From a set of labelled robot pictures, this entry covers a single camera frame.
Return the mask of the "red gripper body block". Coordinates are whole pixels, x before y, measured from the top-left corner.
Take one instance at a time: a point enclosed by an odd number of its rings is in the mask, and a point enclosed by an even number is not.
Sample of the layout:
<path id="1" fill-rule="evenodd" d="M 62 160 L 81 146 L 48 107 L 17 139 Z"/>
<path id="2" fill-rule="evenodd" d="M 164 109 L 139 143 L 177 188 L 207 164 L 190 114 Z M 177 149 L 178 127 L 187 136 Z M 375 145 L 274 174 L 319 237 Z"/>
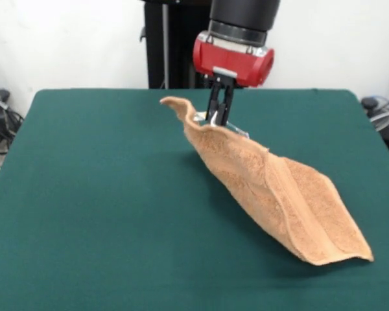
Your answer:
<path id="1" fill-rule="evenodd" d="M 242 87 L 258 87 L 267 79 L 275 52 L 265 46 L 254 47 L 217 37 L 197 37 L 193 62 L 197 72 L 232 78 Z"/>

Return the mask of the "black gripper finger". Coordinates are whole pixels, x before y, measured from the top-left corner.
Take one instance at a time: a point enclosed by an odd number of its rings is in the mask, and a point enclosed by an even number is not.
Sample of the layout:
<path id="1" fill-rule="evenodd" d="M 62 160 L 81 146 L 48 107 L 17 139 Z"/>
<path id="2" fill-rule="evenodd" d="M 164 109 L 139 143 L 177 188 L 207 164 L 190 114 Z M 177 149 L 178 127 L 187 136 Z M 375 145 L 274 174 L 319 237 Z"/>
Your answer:
<path id="1" fill-rule="evenodd" d="M 221 79 L 219 76 L 214 77 L 211 83 L 211 93 L 209 96 L 206 121 L 211 122 L 212 116 L 215 114 L 219 105 L 218 95 L 221 90 Z"/>
<path id="2" fill-rule="evenodd" d="M 230 114 L 231 103 L 233 101 L 233 93 L 235 82 L 228 82 L 224 88 L 224 98 L 218 105 L 217 109 L 217 124 L 219 126 L 226 126 Z"/>

